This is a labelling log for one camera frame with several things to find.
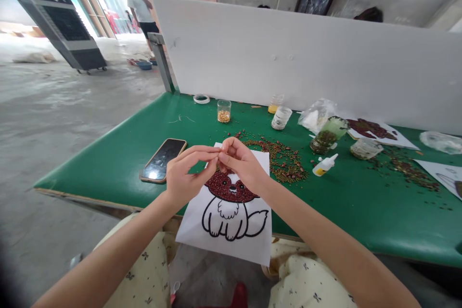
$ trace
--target sack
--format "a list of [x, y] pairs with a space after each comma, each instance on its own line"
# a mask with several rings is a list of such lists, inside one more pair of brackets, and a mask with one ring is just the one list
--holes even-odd
[[21, 54], [13, 59], [13, 63], [44, 63], [48, 64], [56, 61], [54, 56], [49, 51], [41, 53]]
[[311, 107], [302, 112], [298, 124], [314, 132], [315, 135], [321, 131], [327, 120], [337, 114], [337, 104], [328, 99], [316, 100]]

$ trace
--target dog drawing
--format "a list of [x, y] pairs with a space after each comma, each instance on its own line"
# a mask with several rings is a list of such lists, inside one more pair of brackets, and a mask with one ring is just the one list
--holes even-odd
[[212, 237], [222, 235], [231, 242], [245, 236], [258, 236], [263, 231], [269, 211], [248, 214], [245, 204], [259, 196], [253, 194], [234, 172], [217, 171], [205, 186], [214, 198], [205, 208], [202, 227]]

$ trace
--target glass jar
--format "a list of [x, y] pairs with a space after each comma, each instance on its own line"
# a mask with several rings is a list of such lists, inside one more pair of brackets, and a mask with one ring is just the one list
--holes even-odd
[[231, 101], [218, 100], [218, 121], [228, 123], [231, 120]]
[[341, 139], [349, 129], [350, 124], [347, 120], [334, 115], [327, 120], [309, 146], [317, 154], [326, 154], [329, 148]]
[[374, 140], [360, 138], [350, 147], [350, 153], [360, 160], [369, 160], [379, 154], [384, 148]]
[[278, 110], [278, 107], [282, 105], [284, 101], [284, 94], [274, 94], [273, 98], [271, 99], [271, 103], [268, 106], [268, 112], [271, 114], [275, 114]]
[[274, 114], [273, 121], [271, 121], [271, 126], [275, 130], [282, 130], [285, 128], [291, 115], [292, 110], [290, 108], [279, 106], [278, 110]]

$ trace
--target smartphone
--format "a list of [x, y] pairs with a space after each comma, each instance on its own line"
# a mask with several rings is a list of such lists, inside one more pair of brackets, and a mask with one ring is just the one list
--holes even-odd
[[163, 183], [167, 179], [167, 163], [186, 147], [185, 140], [166, 139], [140, 173], [140, 179], [150, 183]]

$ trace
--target plastic bag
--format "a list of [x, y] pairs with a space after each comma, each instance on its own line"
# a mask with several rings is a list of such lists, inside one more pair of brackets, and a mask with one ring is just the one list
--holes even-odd
[[49, 52], [21, 54], [13, 59], [13, 63], [44, 63], [48, 64], [56, 61], [55, 57]]
[[462, 139], [436, 131], [422, 132], [420, 141], [426, 146], [448, 154], [462, 154]]
[[309, 109], [302, 112], [298, 124], [314, 132], [315, 135], [321, 131], [327, 120], [337, 113], [337, 104], [328, 99], [316, 100]]

